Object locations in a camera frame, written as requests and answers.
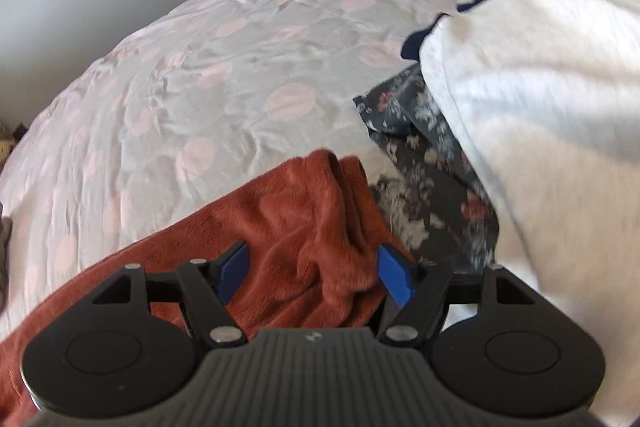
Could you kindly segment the rust red fleece garment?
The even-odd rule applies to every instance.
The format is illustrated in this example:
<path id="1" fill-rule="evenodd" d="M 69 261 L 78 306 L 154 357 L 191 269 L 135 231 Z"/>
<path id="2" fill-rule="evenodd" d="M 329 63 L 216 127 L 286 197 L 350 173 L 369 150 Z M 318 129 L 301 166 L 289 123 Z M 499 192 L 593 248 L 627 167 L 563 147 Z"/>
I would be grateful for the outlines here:
<path id="1" fill-rule="evenodd" d="M 168 272 L 216 259 L 244 241 L 250 272 L 228 310 L 244 332 L 265 327 L 359 327 L 385 295 L 378 246 L 407 249 L 370 191 L 360 160 L 330 150 L 296 157 L 230 194 L 81 271 L 1 343 L 1 422 L 21 426 L 36 408 L 20 375 L 29 340 L 127 263 Z"/>

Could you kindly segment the dark floral fabric garment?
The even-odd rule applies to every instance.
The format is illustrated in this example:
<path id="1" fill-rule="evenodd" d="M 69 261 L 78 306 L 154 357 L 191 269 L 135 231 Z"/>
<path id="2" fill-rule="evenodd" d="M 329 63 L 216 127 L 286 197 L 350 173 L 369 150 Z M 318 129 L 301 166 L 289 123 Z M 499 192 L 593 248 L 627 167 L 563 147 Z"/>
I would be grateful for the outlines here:
<path id="1" fill-rule="evenodd" d="M 354 98 L 369 138 L 397 169 L 371 185 L 390 228 L 419 262 L 478 273 L 494 262 L 499 223 L 483 184 L 412 65 Z"/>

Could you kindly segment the pink dotted bed sheet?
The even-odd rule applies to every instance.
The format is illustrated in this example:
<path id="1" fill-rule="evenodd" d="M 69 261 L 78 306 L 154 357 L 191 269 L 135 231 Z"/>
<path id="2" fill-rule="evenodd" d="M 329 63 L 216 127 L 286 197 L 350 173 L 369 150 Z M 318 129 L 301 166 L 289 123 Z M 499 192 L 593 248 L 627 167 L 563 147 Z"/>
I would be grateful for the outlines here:
<path id="1" fill-rule="evenodd" d="M 79 272 L 288 158 L 396 172 L 354 105 L 402 44 L 470 0 L 189 0 L 92 63 L 1 173 L 13 222 L 1 332 Z"/>

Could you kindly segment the white fleece garment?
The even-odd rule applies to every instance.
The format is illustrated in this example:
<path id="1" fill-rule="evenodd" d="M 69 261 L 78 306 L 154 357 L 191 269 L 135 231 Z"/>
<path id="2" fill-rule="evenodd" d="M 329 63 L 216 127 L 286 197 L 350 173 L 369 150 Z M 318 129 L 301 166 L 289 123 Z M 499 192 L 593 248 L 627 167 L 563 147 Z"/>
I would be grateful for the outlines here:
<path id="1" fill-rule="evenodd" d="M 499 221 L 500 265 L 590 332 L 592 410 L 639 416 L 639 0 L 487 0 L 422 75 Z"/>

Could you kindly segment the navy blue garment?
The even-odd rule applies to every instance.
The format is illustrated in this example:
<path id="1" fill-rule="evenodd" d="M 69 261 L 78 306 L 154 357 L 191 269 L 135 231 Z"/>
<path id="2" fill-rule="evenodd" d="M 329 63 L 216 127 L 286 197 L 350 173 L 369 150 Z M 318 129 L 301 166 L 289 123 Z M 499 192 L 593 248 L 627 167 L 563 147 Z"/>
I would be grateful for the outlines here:
<path id="1" fill-rule="evenodd" d="M 462 14 L 462 13 L 468 12 L 469 10 L 472 10 L 477 5 L 485 1 L 487 0 L 473 0 L 466 3 L 460 3 L 457 5 L 456 13 Z M 439 13 L 435 17 L 434 22 L 431 23 L 430 26 L 427 26 L 427 28 L 415 31 L 411 35 L 408 35 L 408 37 L 406 38 L 406 40 L 401 46 L 400 57 L 403 58 L 404 60 L 419 62 L 420 49 L 423 41 L 429 35 L 431 35 L 432 31 L 435 29 L 439 21 L 447 16 L 448 16 L 448 13 Z"/>

